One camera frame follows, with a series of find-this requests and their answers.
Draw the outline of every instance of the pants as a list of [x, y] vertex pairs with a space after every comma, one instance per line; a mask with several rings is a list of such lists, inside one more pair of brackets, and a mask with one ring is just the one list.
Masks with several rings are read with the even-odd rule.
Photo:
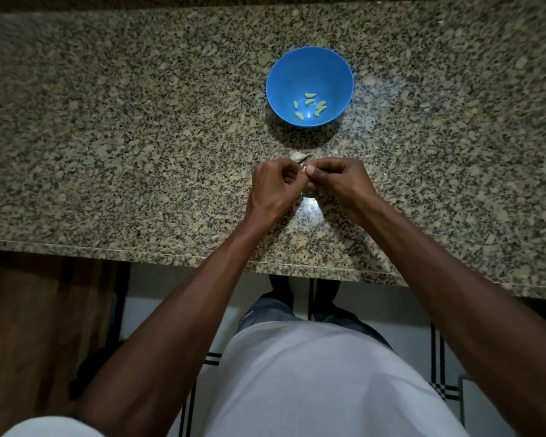
[[[333, 303], [327, 309], [324, 309], [323, 312], [312, 311], [312, 315], [316, 322], [333, 323], [350, 330], [358, 331], [393, 349], [378, 331], [366, 325], [354, 313], [338, 308]], [[289, 305], [275, 298], [261, 296], [240, 320], [237, 333], [251, 325], [270, 322], [272, 320], [294, 320], [300, 322], [303, 319], [296, 317]]]

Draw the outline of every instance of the countertop edge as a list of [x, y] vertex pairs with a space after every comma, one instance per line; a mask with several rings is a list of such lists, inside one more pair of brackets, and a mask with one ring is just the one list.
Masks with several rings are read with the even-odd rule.
[[[43, 255], [87, 257], [90, 259], [117, 260], [188, 267], [197, 267], [205, 259], [205, 257], [201, 256], [170, 255], [165, 253], [138, 252], [130, 250], [115, 250], [106, 248], [4, 240], [0, 240], [0, 250], [36, 253]], [[244, 271], [253, 271], [255, 273], [283, 274], [296, 277], [311, 277], [317, 279], [365, 282], [371, 284], [407, 286], [405, 280], [399, 274], [378, 273], [374, 271], [364, 270], [328, 269], [316, 266], [268, 263], [250, 260]], [[510, 283], [499, 284], [502, 285], [502, 287], [504, 287], [513, 296], [546, 300], [546, 286], [527, 286], [522, 284]]]

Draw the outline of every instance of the plastic bowl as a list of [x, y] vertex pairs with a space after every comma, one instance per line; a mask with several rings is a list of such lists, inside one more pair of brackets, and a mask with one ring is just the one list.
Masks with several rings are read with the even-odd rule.
[[[354, 75], [344, 58], [333, 50], [302, 47], [286, 53], [271, 67], [265, 90], [278, 117], [298, 127], [317, 127], [340, 116], [348, 106], [354, 92]], [[306, 93], [315, 93], [315, 102], [305, 105]], [[327, 109], [316, 117], [313, 112], [320, 101], [325, 101]], [[296, 117], [295, 112], [305, 119]]]

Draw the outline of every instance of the white sleeve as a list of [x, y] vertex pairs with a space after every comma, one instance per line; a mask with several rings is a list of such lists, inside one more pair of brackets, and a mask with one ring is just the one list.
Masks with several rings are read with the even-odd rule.
[[70, 417], [37, 417], [10, 428], [2, 437], [105, 437]]

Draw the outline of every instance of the forearm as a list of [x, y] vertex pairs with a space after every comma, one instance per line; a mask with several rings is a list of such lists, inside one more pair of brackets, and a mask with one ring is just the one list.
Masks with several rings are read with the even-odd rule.
[[76, 416], [106, 436], [165, 435], [266, 227], [243, 221], [96, 375]]
[[503, 415], [546, 431], [546, 322], [449, 254], [382, 200], [363, 227], [385, 251], [445, 340]]

